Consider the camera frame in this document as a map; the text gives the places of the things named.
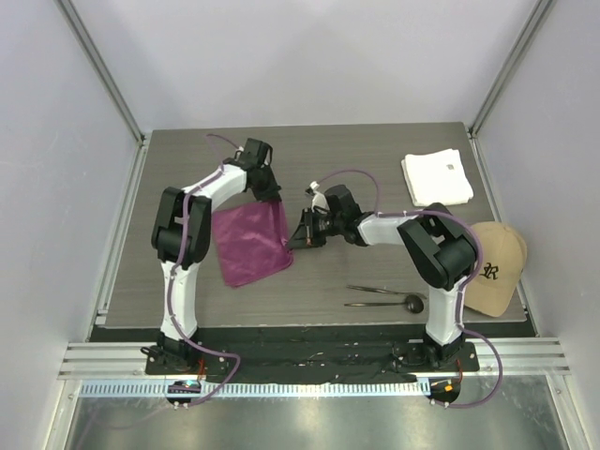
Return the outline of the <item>magenta cloth napkin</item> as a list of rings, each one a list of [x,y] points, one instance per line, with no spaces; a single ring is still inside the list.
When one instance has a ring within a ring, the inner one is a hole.
[[[217,211],[212,234],[221,275],[231,288],[273,276],[293,264],[281,201],[250,202]]]

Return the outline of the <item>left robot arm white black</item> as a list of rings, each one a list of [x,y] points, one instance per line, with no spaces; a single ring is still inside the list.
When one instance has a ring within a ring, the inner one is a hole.
[[[280,186],[271,167],[265,164],[222,164],[190,186],[163,191],[151,245],[164,279],[164,316],[157,343],[143,350],[152,373],[188,374],[207,354],[198,343],[196,282],[210,248],[212,213],[247,190],[258,201],[280,198]]]

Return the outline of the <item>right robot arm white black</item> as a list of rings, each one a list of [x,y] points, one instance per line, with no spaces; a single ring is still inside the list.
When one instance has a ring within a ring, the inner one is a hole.
[[[290,250],[320,248],[341,236],[358,247],[403,246],[428,285],[428,318],[419,347],[424,363],[436,370],[453,364],[465,342],[464,292],[477,275],[482,250],[473,231],[439,202],[397,214],[364,212],[344,185],[313,200],[287,242]]]

